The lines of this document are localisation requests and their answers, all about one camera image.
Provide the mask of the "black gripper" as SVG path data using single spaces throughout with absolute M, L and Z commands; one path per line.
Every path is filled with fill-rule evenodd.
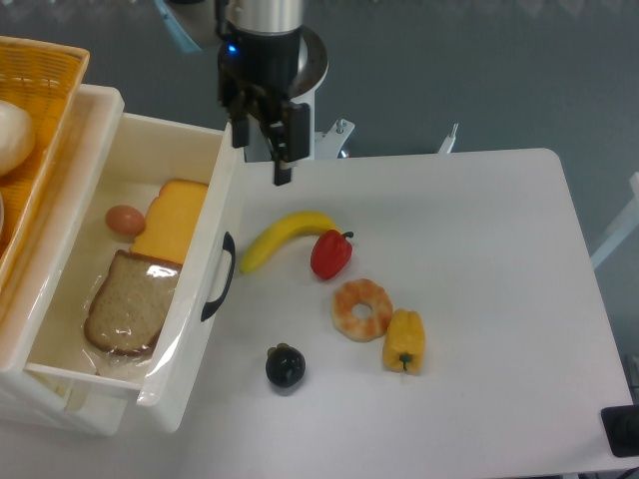
M 270 142 L 278 187 L 292 180 L 288 163 L 310 155 L 311 110 L 293 102 L 301 40 L 301 28 L 276 35 L 232 28 L 218 56 L 219 101 L 232 125 L 233 147 L 249 144 L 254 118 Z

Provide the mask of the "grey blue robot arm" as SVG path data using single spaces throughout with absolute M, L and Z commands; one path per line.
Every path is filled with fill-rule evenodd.
M 219 42 L 218 103 L 236 149 L 255 121 L 274 163 L 274 184 L 292 180 L 311 153 L 311 106 L 297 100 L 304 58 L 302 1 L 160 1 L 165 18 L 197 48 Z

